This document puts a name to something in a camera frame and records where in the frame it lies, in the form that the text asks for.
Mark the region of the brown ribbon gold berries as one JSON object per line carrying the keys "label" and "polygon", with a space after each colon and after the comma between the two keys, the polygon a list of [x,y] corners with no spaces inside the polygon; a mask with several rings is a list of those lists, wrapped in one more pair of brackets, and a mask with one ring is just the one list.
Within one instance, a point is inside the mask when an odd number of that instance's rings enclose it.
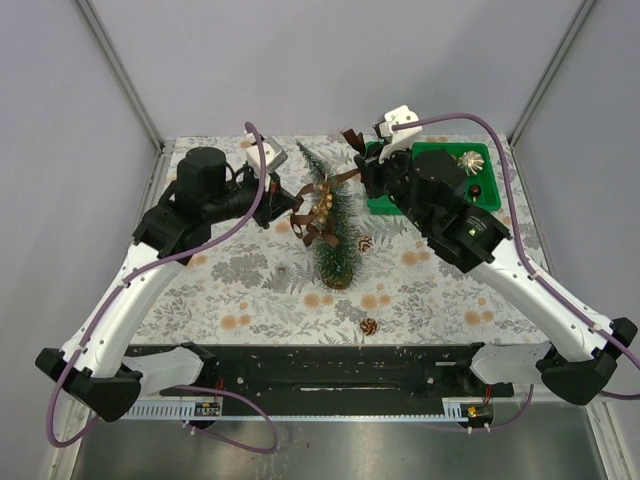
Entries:
{"label": "brown ribbon gold berries", "polygon": [[319,242],[331,249],[345,247],[353,242],[350,223],[353,208],[346,183],[359,171],[354,168],[337,173],[329,160],[301,141],[297,140],[296,146],[311,181],[296,194],[299,205],[291,211],[290,226],[305,246]]}

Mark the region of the small green christmas tree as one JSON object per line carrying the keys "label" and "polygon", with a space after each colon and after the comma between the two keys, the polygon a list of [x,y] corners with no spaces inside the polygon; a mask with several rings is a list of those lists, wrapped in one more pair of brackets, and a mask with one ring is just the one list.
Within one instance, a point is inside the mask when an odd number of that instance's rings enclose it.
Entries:
{"label": "small green christmas tree", "polygon": [[329,161],[298,143],[310,182],[296,194],[290,225],[303,244],[313,250],[314,270],[333,290],[349,288],[361,265],[359,231],[348,181],[357,169],[338,174]]}

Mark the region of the pine cone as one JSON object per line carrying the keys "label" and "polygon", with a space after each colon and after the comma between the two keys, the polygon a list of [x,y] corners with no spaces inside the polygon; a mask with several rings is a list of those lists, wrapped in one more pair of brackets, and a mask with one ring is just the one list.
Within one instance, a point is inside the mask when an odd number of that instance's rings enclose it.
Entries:
{"label": "pine cone", "polygon": [[358,249],[362,253],[369,252],[372,249],[373,240],[368,235],[363,235],[358,241]]}
{"label": "pine cone", "polygon": [[379,325],[373,318],[365,318],[359,322],[359,327],[363,335],[375,335],[379,330]]}

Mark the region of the pine cone front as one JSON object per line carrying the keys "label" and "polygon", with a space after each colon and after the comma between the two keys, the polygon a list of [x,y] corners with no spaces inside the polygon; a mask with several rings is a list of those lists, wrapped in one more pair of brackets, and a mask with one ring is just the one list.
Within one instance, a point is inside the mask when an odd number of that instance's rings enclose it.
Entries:
{"label": "pine cone front", "polygon": [[363,335],[375,335],[379,330],[379,325],[373,318],[365,318],[359,322],[359,327]]}

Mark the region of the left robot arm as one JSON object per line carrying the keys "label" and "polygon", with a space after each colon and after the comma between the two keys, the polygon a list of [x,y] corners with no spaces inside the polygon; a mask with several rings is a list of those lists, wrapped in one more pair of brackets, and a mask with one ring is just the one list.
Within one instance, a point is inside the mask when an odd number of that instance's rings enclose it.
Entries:
{"label": "left robot arm", "polygon": [[246,151],[233,169],[213,147],[189,150],[176,178],[133,234],[125,261],[91,317],[61,348],[45,348],[36,366],[99,418],[113,422],[141,396],[185,385],[212,391],[213,355],[193,343],[129,357],[129,344],[155,300],[194,256],[209,246],[211,227],[236,218],[266,228],[296,203],[276,173],[287,159],[273,139]]}

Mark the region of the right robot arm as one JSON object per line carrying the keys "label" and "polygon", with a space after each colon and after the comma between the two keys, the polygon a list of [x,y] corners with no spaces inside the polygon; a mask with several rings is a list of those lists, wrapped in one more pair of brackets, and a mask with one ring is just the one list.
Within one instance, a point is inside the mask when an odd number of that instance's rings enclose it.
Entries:
{"label": "right robot arm", "polygon": [[381,150],[354,158],[367,196],[388,196],[441,260],[496,290],[546,337],[530,346],[481,345],[456,369],[457,388],[475,396],[494,384],[542,384],[579,406],[603,394],[637,326],[587,307],[519,255],[508,227],[465,200],[467,176],[446,151],[379,160]]}

